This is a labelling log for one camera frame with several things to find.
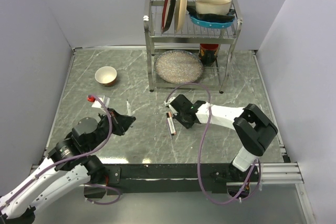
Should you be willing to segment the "white pen orange cap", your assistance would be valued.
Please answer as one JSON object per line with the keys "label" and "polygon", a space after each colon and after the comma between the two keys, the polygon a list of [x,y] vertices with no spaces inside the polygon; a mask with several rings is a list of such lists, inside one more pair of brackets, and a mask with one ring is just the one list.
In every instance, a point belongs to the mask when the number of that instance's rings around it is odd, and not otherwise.
{"label": "white pen orange cap", "polygon": [[176,128],[173,122],[173,115],[171,112],[168,112],[168,114],[169,114],[169,119],[170,119],[170,124],[171,124],[171,132],[173,135],[176,135]]}

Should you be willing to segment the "green white pen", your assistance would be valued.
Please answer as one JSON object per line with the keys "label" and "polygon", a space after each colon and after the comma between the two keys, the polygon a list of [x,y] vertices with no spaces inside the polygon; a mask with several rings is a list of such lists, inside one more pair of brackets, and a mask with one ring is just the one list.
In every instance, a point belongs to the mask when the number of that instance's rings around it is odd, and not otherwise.
{"label": "green white pen", "polygon": [[131,105],[130,105],[129,100],[126,100],[126,103],[127,103],[127,113],[128,113],[128,116],[132,116],[132,110],[131,110]]}

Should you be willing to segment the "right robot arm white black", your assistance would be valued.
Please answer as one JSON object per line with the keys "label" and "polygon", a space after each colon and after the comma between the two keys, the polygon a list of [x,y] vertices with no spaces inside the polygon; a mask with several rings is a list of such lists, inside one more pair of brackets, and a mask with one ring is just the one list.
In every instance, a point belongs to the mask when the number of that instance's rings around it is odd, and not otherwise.
{"label": "right robot arm white black", "polygon": [[213,124],[236,131],[242,147],[232,161],[231,178],[242,181],[248,175],[248,168],[263,156],[278,128],[271,119],[255,104],[245,107],[227,107],[197,100],[192,103],[180,94],[165,101],[165,106],[186,129],[194,124]]}

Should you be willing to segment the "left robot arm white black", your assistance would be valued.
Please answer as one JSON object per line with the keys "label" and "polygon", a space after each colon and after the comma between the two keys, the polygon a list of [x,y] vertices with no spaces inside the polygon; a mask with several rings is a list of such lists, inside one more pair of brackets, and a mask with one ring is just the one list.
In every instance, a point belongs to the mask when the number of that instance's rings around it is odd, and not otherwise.
{"label": "left robot arm white black", "polygon": [[1,197],[1,223],[33,223],[35,215],[74,188],[108,181],[94,152],[112,134],[123,136],[136,120],[114,109],[100,120],[83,118],[58,142],[41,164],[15,189]]}

